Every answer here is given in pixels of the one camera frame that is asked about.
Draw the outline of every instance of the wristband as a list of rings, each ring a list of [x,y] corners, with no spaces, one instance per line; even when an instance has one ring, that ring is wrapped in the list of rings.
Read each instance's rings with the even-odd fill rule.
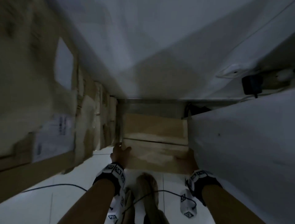
[[[119,163],[111,163],[107,165],[105,168],[100,171],[93,184],[95,184],[98,180],[108,179],[115,186],[115,195],[120,195],[121,189],[124,188],[125,185],[125,173],[123,167]]]
[[[204,206],[206,206],[206,204],[203,200],[202,190],[204,186],[211,184],[218,185],[222,188],[215,176],[211,172],[205,170],[195,170],[189,178],[189,181],[186,181],[186,185],[188,186],[191,194],[202,202]]]

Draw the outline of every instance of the wall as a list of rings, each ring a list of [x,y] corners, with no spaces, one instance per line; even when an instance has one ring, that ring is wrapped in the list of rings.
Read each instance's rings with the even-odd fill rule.
[[[266,223],[294,223],[295,90],[192,116],[196,160]]]
[[[218,99],[221,70],[253,68],[295,31],[292,0],[48,1],[119,98]]]

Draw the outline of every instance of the black cable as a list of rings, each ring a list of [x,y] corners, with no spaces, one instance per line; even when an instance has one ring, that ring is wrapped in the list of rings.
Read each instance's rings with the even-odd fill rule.
[[[65,185],[78,187],[78,188],[80,188],[80,189],[82,189],[82,190],[84,190],[84,191],[87,191],[86,189],[84,189],[84,188],[82,188],[82,187],[80,187],[80,186],[78,186],[78,185],[75,185],[75,184],[53,184],[53,185],[48,185],[48,186],[43,186],[43,187],[37,187],[37,188],[30,189],[30,190],[26,190],[26,191],[23,191],[22,193],[25,193],[25,192],[28,192],[28,191],[34,191],[34,190],[38,190],[38,189],[42,189],[42,188],[47,188],[47,187],[65,186]],[[137,202],[139,202],[140,200],[142,200],[142,199],[145,198],[146,196],[149,196],[150,194],[153,194],[153,193],[156,193],[156,192],[162,192],[162,191],[163,191],[163,192],[167,192],[167,193],[174,194],[174,195],[179,196],[179,197],[184,197],[184,196],[181,196],[181,195],[179,195],[179,194],[173,193],[173,192],[171,192],[171,191],[166,191],[166,190],[152,191],[152,192],[150,192],[150,193],[148,193],[148,194],[142,196],[142,197],[141,197],[140,199],[138,199],[137,201],[135,201],[131,206],[129,206],[127,209],[125,209],[125,211],[123,211],[122,214],[124,214],[128,209],[130,209],[132,206],[134,206]],[[195,206],[194,206],[192,209],[194,209],[195,207],[197,207],[197,203],[196,203],[194,200],[192,200],[192,199],[190,199],[190,198],[187,198],[187,197],[184,197],[184,198],[185,198],[185,199],[188,199],[188,200],[190,200],[190,201],[192,201],[193,203],[195,203]]]
[[[53,185],[48,185],[48,186],[44,186],[44,187],[37,187],[37,188],[30,189],[30,190],[26,190],[26,191],[23,191],[22,193],[25,193],[28,191],[34,191],[34,190],[38,190],[38,189],[42,189],[42,188],[46,188],[46,187],[63,186],[63,185],[74,186],[74,187],[78,187],[78,188],[82,189],[83,191],[87,191],[86,189],[84,189],[78,185],[75,185],[75,184],[53,184]]]

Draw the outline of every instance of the person's right arm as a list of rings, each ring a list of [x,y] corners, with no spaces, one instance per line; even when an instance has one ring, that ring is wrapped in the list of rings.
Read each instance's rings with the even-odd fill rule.
[[[177,158],[178,165],[191,175],[199,167],[190,149],[186,159]],[[243,203],[218,185],[205,185],[202,190],[203,200],[216,224],[263,224],[264,222]]]

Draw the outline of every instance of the white tile floor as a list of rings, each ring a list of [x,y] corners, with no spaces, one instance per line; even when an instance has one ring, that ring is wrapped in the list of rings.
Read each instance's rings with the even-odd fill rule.
[[[68,183],[89,189],[97,173],[111,162],[109,157],[111,152],[111,147],[95,151],[92,158],[76,167],[72,172],[65,175],[56,175],[34,187]],[[131,187],[135,197],[138,197],[135,180],[141,173],[142,171],[139,170],[126,170],[126,186]],[[155,177],[159,190],[165,189],[180,194],[185,189],[183,175],[148,173]],[[0,223],[56,224],[83,194],[83,190],[73,186],[56,186],[16,195],[0,204]],[[170,224],[213,224],[214,221],[208,209],[198,200],[196,202],[198,215],[189,220],[180,212],[179,197],[163,192],[159,194],[159,209],[165,212]],[[135,211],[135,223],[143,223],[145,214],[142,202],[135,205]]]

